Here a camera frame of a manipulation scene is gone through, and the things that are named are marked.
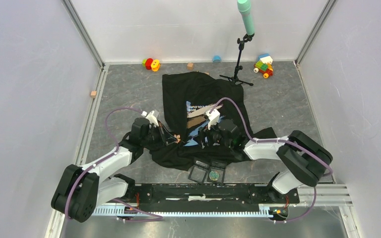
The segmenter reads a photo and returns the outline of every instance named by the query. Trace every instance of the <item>white wall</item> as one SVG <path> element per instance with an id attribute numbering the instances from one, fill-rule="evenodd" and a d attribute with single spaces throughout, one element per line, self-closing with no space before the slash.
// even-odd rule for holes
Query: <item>white wall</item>
<path id="1" fill-rule="evenodd" d="M 72 0 L 105 62 L 237 59 L 245 28 L 237 0 Z M 294 60 L 326 0 L 252 0 L 255 38 L 242 59 Z"/>
<path id="2" fill-rule="evenodd" d="M 98 73 L 59 0 L 0 0 L 0 238 L 43 237 Z"/>
<path id="3" fill-rule="evenodd" d="M 381 1 L 338 1 L 301 73 L 363 235 L 381 237 Z"/>

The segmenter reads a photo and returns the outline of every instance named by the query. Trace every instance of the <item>wooden block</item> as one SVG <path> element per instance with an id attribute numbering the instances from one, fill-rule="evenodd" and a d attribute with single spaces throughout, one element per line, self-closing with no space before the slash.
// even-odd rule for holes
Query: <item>wooden block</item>
<path id="1" fill-rule="evenodd" d="M 193 63 L 188 63 L 188 70 L 192 70 L 193 69 Z"/>
<path id="2" fill-rule="evenodd" d="M 96 98 L 96 96 L 97 96 L 97 91 L 91 91 L 90 97 Z"/>

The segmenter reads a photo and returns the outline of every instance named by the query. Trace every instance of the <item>microphone stand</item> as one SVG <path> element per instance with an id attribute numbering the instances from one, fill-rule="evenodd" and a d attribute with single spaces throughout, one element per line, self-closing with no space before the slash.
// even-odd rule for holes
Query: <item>microphone stand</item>
<path id="1" fill-rule="evenodd" d="M 240 38 L 237 39 L 237 44 L 239 44 L 239 57 L 237 58 L 237 65 L 234 68 L 234 76 L 228 77 L 228 76 L 220 75 L 220 77 L 227 78 L 230 82 L 234 82 L 235 84 L 239 83 L 237 85 L 240 85 L 240 84 L 248 84 L 249 86 L 254 85 L 253 83 L 241 81 L 237 76 L 237 73 L 239 72 L 239 70 L 243 69 L 243 66 L 239 64 L 240 64 L 240 57 L 242 56 L 242 51 L 245 48 L 245 43 L 248 41 L 251 41 L 254 35 L 255 34 L 248 36 L 247 34 L 245 34 L 245 36 L 243 37 L 243 40 L 240 40 Z"/>

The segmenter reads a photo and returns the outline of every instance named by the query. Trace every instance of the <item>black cloth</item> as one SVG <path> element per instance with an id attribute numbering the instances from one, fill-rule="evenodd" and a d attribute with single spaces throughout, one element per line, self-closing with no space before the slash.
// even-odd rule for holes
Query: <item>black cloth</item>
<path id="1" fill-rule="evenodd" d="M 203 117 L 206 109 L 211 108 L 223 97 L 232 99 L 243 114 L 249 133 L 248 113 L 243 103 L 243 87 L 226 80 L 216 80 L 205 73 L 188 72 L 182 74 L 163 75 L 164 118 L 170 130 L 180 135 L 179 144 L 171 144 L 157 151 L 150 151 L 154 162 L 167 168 L 188 170 L 194 159 L 210 162 L 212 159 L 229 163 L 240 162 L 230 149 L 224 145 L 205 147 L 202 149 L 194 138 L 198 129 L 207 125 Z M 243 122 L 232 103 L 223 101 L 217 107 L 220 120 L 232 119 L 242 133 L 245 133 Z M 255 134 L 257 138 L 275 138 L 271 128 Z"/>

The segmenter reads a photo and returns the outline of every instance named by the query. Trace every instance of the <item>marble-patterned surface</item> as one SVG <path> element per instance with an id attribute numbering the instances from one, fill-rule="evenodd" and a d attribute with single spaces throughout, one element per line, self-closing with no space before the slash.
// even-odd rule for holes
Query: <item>marble-patterned surface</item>
<path id="1" fill-rule="evenodd" d="M 315 125 L 301 80 L 294 64 L 290 61 L 274 62 L 274 76 L 264 79 L 254 73 L 254 62 L 242 63 L 239 72 L 241 80 L 254 83 L 244 85 L 245 105 L 248 110 L 252 130 L 259 131 L 272 126 L 278 136 L 288 135 L 293 130 L 301 130 L 319 141 Z M 209 72 L 213 78 L 218 75 L 232 76 L 235 63 L 195 63 L 194 71 Z M 158 72 L 146 70 L 140 64 L 111 65 L 91 139 L 87 162 L 106 154 L 114 147 L 114 142 L 106 133 L 106 115 L 118 107 L 134 107 L 145 111 L 158 110 L 159 120 L 164 122 L 161 77 L 163 74 L 188 72 L 187 64 L 163 64 Z M 109 129 L 121 140 L 130 131 L 133 120 L 139 114 L 120 111 L 109 118 Z M 226 170 L 225 182 L 268 182 L 274 174 L 285 169 L 281 161 L 257 160 L 230 164 Z M 133 164 L 119 170 L 137 183 L 191 182 L 187 171 L 179 171 L 159 166 L 151 160 L 148 151 Z M 331 177 L 322 181 L 332 181 Z"/>

